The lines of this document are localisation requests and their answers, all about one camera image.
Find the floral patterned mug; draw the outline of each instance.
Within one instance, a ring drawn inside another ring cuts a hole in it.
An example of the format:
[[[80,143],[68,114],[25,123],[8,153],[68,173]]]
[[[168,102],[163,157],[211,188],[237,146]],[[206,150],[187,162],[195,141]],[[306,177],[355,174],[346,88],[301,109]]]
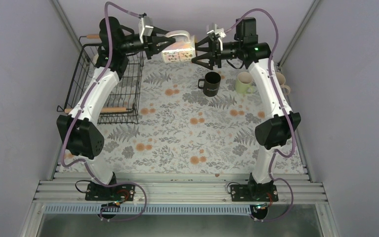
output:
[[[195,57],[195,36],[188,31],[171,31],[166,37],[174,37],[176,42],[162,51],[165,63],[179,63],[191,61]]]

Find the black mug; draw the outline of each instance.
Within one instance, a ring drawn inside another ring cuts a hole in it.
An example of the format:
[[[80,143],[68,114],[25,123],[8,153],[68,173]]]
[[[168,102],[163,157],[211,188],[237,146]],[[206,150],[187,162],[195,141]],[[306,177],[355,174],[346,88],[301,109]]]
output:
[[[198,80],[198,88],[203,90],[204,95],[213,97],[219,92],[220,81],[222,77],[216,72],[209,72],[203,79]]]

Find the green mug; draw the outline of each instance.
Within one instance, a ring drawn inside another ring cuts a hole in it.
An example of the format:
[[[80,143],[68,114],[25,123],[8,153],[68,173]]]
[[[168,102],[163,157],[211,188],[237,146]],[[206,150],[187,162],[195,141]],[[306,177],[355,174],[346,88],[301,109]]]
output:
[[[241,72],[237,75],[234,88],[238,94],[252,94],[255,92],[255,87],[252,86],[254,81],[252,75],[247,72]]]

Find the black mounting plate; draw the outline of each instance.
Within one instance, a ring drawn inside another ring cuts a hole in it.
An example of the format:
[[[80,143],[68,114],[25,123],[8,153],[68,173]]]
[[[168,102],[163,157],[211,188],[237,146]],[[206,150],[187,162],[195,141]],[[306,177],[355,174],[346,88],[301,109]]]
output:
[[[91,182],[88,184],[87,189],[89,192],[86,193],[86,201],[117,201],[124,198],[124,192],[120,192],[121,190],[127,190],[129,193],[130,191],[135,192],[135,186],[132,184],[124,184],[113,188],[106,188]],[[133,201],[133,197],[134,194],[130,194],[127,201]]]
[[[272,191],[269,193],[272,197],[272,201],[278,201],[278,193],[275,195],[274,192],[277,191],[277,187],[272,185]],[[248,185],[244,184],[232,184],[230,185],[231,201],[266,201],[269,202],[268,195],[260,199],[253,199],[249,191]]]

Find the white wall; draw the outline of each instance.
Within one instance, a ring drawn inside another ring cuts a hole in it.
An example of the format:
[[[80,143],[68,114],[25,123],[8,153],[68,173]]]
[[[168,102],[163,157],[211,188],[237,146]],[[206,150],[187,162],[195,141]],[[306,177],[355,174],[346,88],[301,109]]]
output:
[[[60,143],[78,52],[48,0],[0,0],[0,237],[20,234]]]
[[[77,36],[99,33],[99,22],[104,18],[105,0],[59,0]],[[279,28],[279,43],[274,61],[278,62],[291,38],[302,22],[313,0],[192,0],[188,3],[176,0],[113,0],[115,4],[138,14],[147,13],[155,26],[168,30],[186,30],[197,36],[206,37],[206,27],[214,22],[228,29],[243,13],[252,8],[263,8],[274,18]],[[138,19],[126,15],[110,6],[109,14],[127,27],[137,31]],[[252,15],[257,20],[259,42],[267,42],[272,48],[275,41],[274,28],[263,13]],[[233,40],[234,31],[225,38]]]
[[[283,68],[340,235],[379,236],[379,1],[322,1]]]

